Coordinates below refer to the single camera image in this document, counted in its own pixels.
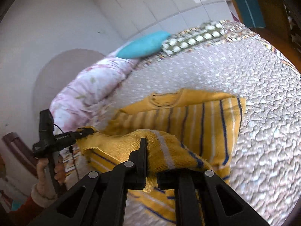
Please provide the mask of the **left hand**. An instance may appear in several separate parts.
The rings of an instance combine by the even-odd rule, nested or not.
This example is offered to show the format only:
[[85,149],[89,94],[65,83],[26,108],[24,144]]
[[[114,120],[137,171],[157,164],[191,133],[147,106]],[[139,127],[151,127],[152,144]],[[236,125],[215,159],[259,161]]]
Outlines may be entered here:
[[[55,180],[59,185],[63,185],[65,182],[66,174],[63,165],[63,158],[61,155],[58,156],[58,162],[53,169],[55,173]],[[52,179],[49,172],[49,160],[47,158],[41,158],[37,163],[37,175],[38,175],[38,184],[37,191],[43,197],[52,199],[56,196],[54,186],[52,184]]]

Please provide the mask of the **red sleeved left forearm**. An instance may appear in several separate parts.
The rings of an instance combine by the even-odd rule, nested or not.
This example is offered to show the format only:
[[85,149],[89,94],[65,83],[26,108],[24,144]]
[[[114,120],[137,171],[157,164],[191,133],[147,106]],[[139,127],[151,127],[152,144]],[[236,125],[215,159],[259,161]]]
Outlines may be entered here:
[[35,184],[26,202],[18,210],[8,213],[9,218],[14,225],[28,225],[46,208],[52,205],[57,198],[55,193],[50,193],[49,195],[40,193],[38,184]]

